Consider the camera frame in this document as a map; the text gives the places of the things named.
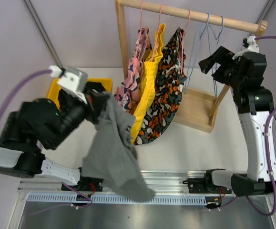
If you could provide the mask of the blue hanger with grey shorts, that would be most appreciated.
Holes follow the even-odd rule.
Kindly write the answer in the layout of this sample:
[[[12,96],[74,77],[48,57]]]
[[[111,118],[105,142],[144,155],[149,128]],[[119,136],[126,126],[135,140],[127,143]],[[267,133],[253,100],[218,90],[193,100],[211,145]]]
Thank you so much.
[[[199,54],[199,48],[200,48],[200,44],[201,44],[201,40],[202,40],[202,36],[203,36],[204,32],[205,31],[207,32],[209,53],[211,55],[212,52],[211,52],[209,29],[211,29],[211,31],[213,32],[214,39],[216,40],[216,47],[218,47],[218,44],[219,44],[219,41],[220,41],[220,36],[221,36],[221,33],[223,32],[223,29],[224,29],[225,19],[224,19],[223,16],[221,16],[221,19],[222,19],[222,21],[221,21],[222,22],[221,31],[218,33],[218,35],[216,35],[214,29],[211,27],[211,25],[209,23],[210,14],[207,13],[207,15],[208,15],[207,22],[206,22],[204,28],[202,29],[202,25],[201,25],[201,23],[199,23],[198,27],[196,29],[195,35],[194,35],[191,55],[190,55],[190,59],[189,59],[189,62],[188,62],[188,68],[187,68],[187,72],[186,72],[187,79],[186,79],[185,85],[184,85],[184,94],[186,94],[188,92],[188,89],[189,89],[191,76],[193,74],[194,67],[195,67],[195,64],[196,64],[196,61],[197,61],[197,57],[198,57],[198,54]]]

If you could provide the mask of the orange camouflage shorts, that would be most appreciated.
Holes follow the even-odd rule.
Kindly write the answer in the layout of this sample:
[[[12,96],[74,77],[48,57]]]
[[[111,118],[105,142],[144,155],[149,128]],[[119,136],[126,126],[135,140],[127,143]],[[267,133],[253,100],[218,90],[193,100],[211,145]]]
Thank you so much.
[[[135,145],[148,144],[159,138],[169,127],[182,101],[186,55],[183,49],[185,30],[177,28],[163,49],[154,82],[155,97],[147,110]]]

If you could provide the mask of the grey shorts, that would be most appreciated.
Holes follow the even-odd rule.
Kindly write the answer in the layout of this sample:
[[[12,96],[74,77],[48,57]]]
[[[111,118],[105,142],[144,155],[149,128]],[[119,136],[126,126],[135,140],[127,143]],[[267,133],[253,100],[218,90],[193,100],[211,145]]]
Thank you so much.
[[[101,178],[105,187],[136,202],[150,201],[155,192],[141,174],[131,143],[135,117],[124,112],[110,93],[106,96],[106,108],[98,117],[96,134],[82,160],[81,176]]]

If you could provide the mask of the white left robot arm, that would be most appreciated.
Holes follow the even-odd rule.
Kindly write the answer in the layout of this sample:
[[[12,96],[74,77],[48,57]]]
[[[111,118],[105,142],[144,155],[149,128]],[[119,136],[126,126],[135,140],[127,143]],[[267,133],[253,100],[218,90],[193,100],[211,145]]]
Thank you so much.
[[[51,177],[83,191],[89,180],[80,169],[59,165],[48,159],[38,147],[56,148],[87,120],[98,123],[98,117],[109,99],[107,92],[86,89],[82,102],[59,90],[56,105],[47,98],[23,102],[20,109],[9,114],[0,135],[0,174],[20,178]]]

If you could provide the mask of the black shorts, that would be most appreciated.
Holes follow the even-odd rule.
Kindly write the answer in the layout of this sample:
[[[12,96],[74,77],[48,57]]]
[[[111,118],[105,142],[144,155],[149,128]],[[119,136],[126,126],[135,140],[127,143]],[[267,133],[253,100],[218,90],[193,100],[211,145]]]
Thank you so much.
[[[85,89],[95,89],[96,91],[106,91],[105,88],[102,86],[101,83],[96,83],[96,82],[86,82]],[[58,95],[58,101],[60,108],[65,108],[65,107],[70,107],[73,106],[74,104],[82,104],[82,105],[87,105],[84,102],[81,102],[75,97],[72,97],[71,95],[67,94],[63,89],[60,89],[59,95]]]

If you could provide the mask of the yellow shorts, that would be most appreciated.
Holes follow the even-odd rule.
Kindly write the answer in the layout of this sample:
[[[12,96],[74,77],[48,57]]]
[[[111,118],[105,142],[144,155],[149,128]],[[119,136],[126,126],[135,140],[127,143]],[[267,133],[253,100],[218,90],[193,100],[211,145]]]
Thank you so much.
[[[154,101],[154,85],[158,70],[158,64],[163,57],[165,28],[166,25],[164,23],[160,24],[157,50],[153,62],[151,62],[151,57],[154,47],[146,57],[143,64],[143,76],[140,83],[140,101],[133,113],[135,117],[135,122],[131,128],[132,143],[135,142],[135,139],[141,129],[144,116],[146,115],[147,110],[150,108],[151,104]]]

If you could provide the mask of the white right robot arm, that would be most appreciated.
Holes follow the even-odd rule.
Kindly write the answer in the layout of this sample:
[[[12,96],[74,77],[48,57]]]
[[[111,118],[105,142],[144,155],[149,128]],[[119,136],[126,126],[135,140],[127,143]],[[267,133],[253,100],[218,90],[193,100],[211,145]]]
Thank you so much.
[[[272,137],[274,100],[272,93],[262,86],[267,67],[266,57],[246,49],[236,55],[219,47],[210,57],[199,62],[203,73],[219,64],[212,77],[233,90],[233,101],[248,151],[246,172],[210,169],[203,180],[207,192],[219,187],[231,189],[238,197],[276,192],[276,157]]]

